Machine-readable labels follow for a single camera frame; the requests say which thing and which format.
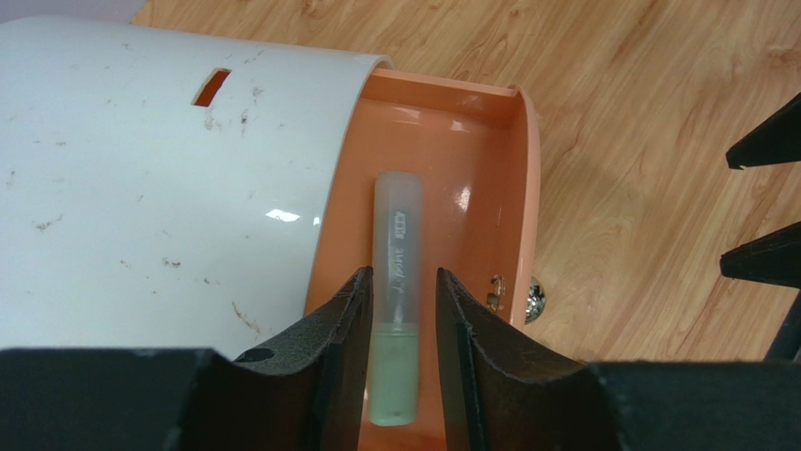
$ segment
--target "rectangular slot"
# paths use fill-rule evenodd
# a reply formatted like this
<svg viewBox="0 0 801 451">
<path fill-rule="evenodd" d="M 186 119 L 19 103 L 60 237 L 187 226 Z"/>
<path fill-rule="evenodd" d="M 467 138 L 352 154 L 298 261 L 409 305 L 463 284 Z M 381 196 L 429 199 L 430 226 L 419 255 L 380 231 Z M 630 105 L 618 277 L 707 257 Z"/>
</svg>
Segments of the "rectangular slot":
<svg viewBox="0 0 801 451">
<path fill-rule="evenodd" d="M 192 104 L 195 106 L 211 105 L 214 96 L 217 94 L 217 91 L 220 90 L 220 87 L 223 86 L 223 82 L 226 81 L 230 73 L 230 69 L 215 69 L 214 72 L 212 72 L 212 76 L 210 76 L 209 79 L 206 80 L 206 83 L 203 84 L 203 87 L 200 88 Z"/>
</svg>

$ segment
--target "silver knob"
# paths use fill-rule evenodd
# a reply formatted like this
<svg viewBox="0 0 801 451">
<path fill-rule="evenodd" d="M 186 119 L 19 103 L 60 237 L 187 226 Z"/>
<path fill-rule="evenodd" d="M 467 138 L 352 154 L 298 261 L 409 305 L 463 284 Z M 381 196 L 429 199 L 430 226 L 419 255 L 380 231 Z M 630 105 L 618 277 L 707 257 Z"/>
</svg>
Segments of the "silver knob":
<svg viewBox="0 0 801 451">
<path fill-rule="evenodd" d="M 539 280 L 531 277 L 528 285 L 528 303 L 526 304 L 526 324 L 537 319 L 545 309 L 545 290 Z"/>
</svg>

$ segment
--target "screw hole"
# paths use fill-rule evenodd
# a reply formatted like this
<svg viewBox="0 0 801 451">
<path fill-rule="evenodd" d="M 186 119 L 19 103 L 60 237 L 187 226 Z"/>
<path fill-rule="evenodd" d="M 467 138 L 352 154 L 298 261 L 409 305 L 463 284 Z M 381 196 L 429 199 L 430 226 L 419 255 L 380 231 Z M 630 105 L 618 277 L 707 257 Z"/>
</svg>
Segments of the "screw hole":
<svg viewBox="0 0 801 451">
<path fill-rule="evenodd" d="M 272 359 L 275 356 L 275 351 L 268 348 L 255 348 L 246 350 L 242 355 L 236 359 L 237 362 L 261 362 L 262 360 Z"/>
</svg>

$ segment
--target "green highlighter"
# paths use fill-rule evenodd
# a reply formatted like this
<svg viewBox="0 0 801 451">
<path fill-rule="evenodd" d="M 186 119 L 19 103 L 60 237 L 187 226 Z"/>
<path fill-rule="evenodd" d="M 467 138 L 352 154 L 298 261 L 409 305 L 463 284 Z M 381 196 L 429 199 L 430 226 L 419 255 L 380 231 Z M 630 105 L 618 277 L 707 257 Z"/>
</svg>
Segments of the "green highlighter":
<svg viewBox="0 0 801 451">
<path fill-rule="evenodd" d="M 378 177 L 368 388 L 368 417 L 378 426 L 408 425 L 417 417 L 421 210 L 418 176 Z"/>
</svg>

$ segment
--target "wooden floor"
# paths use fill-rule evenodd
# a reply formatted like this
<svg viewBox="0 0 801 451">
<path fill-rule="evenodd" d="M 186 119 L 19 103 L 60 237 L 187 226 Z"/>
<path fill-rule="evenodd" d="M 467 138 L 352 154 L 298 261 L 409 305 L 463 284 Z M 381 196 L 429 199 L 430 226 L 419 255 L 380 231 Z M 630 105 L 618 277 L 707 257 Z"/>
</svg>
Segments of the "wooden floor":
<svg viewBox="0 0 801 451">
<path fill-rule="evenodd" d="M 719 256 L 801 220 L 801 163 L 726 150 L 801 91 L 796 0 L 150 0 L 134 23 L 388 54 L 538 108 L 526 332 L 584 360 L 761 359 L 796 290 L 719 276 Z"/>
</svg>

